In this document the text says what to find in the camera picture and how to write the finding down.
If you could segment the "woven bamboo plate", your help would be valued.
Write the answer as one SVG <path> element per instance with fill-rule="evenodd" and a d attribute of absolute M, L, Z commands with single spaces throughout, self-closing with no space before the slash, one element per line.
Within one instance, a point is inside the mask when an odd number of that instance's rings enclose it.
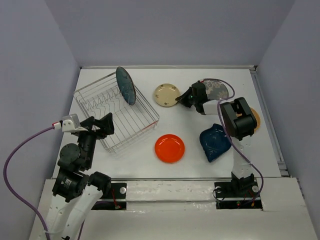
<path fill-rule="evenodd" d="M 254 118 L 256 120 L 256 126 L 255 126 L 255 128 L 253 130 L 254 132 L 256 132 L 260 128 L 261 119 L 260 119 L 259 114 L 257 113 L 257 111 L 254 108 L 250 107 L 250 110 L 251 110 L 251 112 L 252 112 L 252 114 L 253 114 L 253 116 L 254 116 Z M 238 119 L 242 118 L 242 114 L 240 113 L 240 109 L 239 108 L 236 109 L 236 116 L 237 116 Z M 240 131 L 244 131 L 244 130 L 246 130 L 247 132 L 249 131 L 249 126 L 248 125 L 244 125 L 243 122 L 237 123 L 237 128 Z"/>

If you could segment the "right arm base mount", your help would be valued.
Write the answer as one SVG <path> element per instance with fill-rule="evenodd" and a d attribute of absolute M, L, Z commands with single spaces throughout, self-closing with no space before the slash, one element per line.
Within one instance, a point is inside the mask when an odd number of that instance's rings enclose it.
<path fill-rule="evenodd" d="M 239 210 L 239 209 L 263 209 L 258 183 L 245 187 L 243 190 L 232 188 L 230 181 L 214 183 L 212 196 L 215 199 L 217 210 Z"/>

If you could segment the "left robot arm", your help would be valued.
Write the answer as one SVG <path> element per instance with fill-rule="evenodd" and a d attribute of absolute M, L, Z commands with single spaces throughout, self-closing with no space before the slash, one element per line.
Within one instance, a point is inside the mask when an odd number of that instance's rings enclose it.
<path fill-rule="evenodd" d="M 90 116 L 80 121 L 76 114 L 71 114 L 53 127 L 76 136 L 77 142 L 66 144 L 59 152 L 59 171 L 52 189 L 45 233 L 51 240 L 74 240 L 98 199 L 111 191 L 109 176 L 98 171 L 90 175 L 84 172 L 92 167 L 96 142 L 114 134 L 113 115 L 108 113 L 101 119 Z"/>

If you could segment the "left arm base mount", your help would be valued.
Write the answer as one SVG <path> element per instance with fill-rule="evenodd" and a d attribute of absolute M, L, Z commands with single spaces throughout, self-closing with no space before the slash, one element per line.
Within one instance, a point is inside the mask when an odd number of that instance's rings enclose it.
<path fill-rule="evenodd" d="M 94 211 L 124 211 L 127 209 L 127 183 L 112 182 L 111 189 L 94 204 Z"/>

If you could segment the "cream patterned small plate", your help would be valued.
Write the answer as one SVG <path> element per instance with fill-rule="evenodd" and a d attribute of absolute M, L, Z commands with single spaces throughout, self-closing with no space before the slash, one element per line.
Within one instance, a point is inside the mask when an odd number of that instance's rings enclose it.
<path fill-rule="evenodd" d="M 172 107 L 178 103 L 176 98 L 181 95 L 180 90 L 173 84 L 163 83 L 153 93 L 155 102 L 162 107 Z"/>

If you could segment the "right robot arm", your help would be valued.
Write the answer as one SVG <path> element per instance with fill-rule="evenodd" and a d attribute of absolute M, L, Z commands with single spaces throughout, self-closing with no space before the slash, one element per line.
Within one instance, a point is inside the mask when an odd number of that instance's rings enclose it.
<path fill-rule="evenodd" d="M 247 157 L 251 153 L 251 136 L 255 133 L 258 122 L 243 97 L 229 101 L 234 94 L 218 93 L 219 88 L 229 86 L 224 80 L 205 78 L 192 84 L 175 100 L 187 108 L 194 106 L 202 115 L 217 115 L 222 128 L 222 139 L 233 147 L 231 181 L 219 182 L 216 192 L 224 198 L 240 197 L 246 193 L 258 197 L 263 186 L 255 181 L 253 172 L 258 168 Z"/>

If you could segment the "orange plate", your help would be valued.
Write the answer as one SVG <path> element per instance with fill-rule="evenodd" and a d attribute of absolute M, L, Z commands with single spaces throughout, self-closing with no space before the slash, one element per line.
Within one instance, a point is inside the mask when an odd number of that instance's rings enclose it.
<path fill-rule="evenodd" d="M 157 139 L 154 145 L 157 158 L 167 164 L 174 164 L 185 154 L 183 140 L 174 134 L 165 134 Z"/>

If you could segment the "teal glazed plate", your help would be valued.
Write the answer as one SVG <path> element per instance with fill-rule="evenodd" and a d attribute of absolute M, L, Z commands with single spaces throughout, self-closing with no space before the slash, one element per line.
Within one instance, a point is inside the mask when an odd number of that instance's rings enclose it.
<path fill-rule="evenodd" d="M 136 89 L 130 74 L 121 66 L 115 71 L 116 81 L 124 100 L 133 106 L 136 103 Z"/>

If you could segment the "dark blue leaf dish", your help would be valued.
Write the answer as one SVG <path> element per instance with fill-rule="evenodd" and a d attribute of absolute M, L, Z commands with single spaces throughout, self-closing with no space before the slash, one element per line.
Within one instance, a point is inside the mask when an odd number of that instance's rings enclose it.
<path fill-rule="evenodd" d="M 199 142 L 209 163 L 217 160 L 231 148 L 223 127 L 216 123 L 199 135 Z"/>

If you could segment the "grey deer plate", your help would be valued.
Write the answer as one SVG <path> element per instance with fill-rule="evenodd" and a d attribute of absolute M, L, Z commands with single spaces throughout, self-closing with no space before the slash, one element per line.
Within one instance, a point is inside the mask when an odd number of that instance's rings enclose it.
<path fill-rule="evenodd" d="M 229 97 L 229 91 L 220 79 L 204 78 L 202 83 L 205 86 L 205 92 L 209 100 L 218 101 Z"/>

